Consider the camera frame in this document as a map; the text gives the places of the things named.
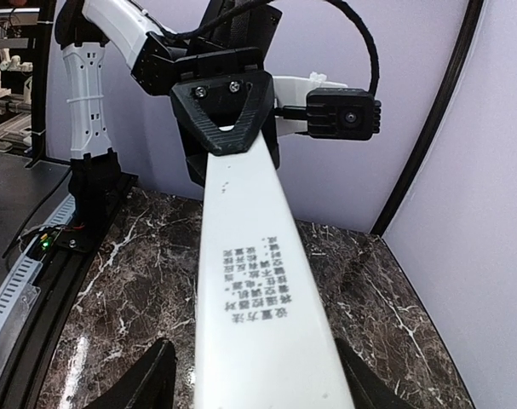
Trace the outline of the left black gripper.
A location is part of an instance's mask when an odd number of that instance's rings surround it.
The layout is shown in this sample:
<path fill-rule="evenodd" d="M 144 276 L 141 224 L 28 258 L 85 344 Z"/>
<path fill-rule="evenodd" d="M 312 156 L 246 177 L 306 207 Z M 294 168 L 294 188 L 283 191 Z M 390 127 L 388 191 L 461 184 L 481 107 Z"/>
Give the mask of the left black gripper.
<path fill-rule="evenodd" d="M 282 12 L 267 1 L 210 1 L 201 33 L 175 67 L 169 96 L 190 179 L 205 186 L 208 153 L 247 152 L 262 133 L 280 166 L 273 77 L 262 70 Z"/>

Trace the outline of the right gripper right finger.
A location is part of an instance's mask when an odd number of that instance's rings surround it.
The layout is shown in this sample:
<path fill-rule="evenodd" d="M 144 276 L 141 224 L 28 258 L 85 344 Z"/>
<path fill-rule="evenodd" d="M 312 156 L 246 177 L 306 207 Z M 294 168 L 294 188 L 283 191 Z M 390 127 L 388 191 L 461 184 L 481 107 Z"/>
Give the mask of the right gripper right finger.
<path fill-rule="evenodd" d="M 347 341 L 336 338 L 335 344 L 356 408 L 411 409 L 358 357 Z"/>

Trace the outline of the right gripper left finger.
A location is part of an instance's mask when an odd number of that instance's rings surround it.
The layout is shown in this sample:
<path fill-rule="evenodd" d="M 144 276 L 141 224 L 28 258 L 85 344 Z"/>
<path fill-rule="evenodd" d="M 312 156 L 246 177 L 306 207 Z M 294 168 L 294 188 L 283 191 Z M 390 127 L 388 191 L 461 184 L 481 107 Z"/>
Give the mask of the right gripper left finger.
<path fill-rule="evenodd" d="M 175 346 L 159 338 L 90 408 L 172 408 Z"/>

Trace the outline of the white remote control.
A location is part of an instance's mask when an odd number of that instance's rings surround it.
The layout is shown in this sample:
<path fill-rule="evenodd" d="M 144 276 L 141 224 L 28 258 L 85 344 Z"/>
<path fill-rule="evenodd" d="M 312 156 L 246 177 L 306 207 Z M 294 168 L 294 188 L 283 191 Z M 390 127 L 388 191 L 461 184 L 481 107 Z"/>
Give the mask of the white remote control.
<path fill-rule="evenodd" d="M 262 136 L 210 156 L 196 313 L 197 408 L 351 408 L 302 241 Z"/>

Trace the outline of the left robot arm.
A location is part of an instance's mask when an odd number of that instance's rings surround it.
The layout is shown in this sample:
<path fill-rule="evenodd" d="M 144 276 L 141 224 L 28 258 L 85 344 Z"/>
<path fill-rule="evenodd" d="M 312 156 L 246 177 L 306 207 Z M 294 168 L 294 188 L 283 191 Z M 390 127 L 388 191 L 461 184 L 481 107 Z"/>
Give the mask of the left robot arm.
<path fill-rule="evenodd" d="M 69 84 L 70 194 L 77 228 L 101 227 L 122 174 L 150 180 L 179 139 L 205 181 L 210 155 L 278 149 L 264 59 L 281 12 L 269 1 L 212 1 L 198 28 L 174 32 L 136 1 L 67 1 L 55 22 Z"/>

